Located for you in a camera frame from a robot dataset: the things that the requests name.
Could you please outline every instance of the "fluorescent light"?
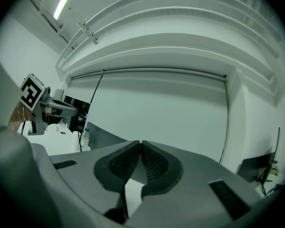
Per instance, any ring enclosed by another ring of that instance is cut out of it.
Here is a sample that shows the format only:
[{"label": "fluorescent light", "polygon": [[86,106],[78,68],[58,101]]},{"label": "fluorescent light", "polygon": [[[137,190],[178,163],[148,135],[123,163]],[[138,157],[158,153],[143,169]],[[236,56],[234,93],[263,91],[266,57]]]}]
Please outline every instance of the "fluorescent light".
[{"label": "fluorescent light", "polygon": [[57,8],[56,8],[56,11],[54,13],[54,19],[58,19],[60,14],[61,14],[61,11],[62,9],[64,8],[65,4],[67,3],[68,0],[60,0]]}]

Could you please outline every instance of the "black monitor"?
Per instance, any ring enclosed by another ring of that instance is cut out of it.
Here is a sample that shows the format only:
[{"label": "black monitor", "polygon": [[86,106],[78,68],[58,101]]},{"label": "black monitor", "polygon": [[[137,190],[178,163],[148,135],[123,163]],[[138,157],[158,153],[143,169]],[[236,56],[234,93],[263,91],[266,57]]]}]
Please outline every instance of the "black monitor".
[{"label": "black monitor", "polygon": [[259,181],[261,184],[264,184],[276,155],[279,137],[280,128],[278,128],[275,151],[262,156],[244,159],[237,174],[248,182]]}]

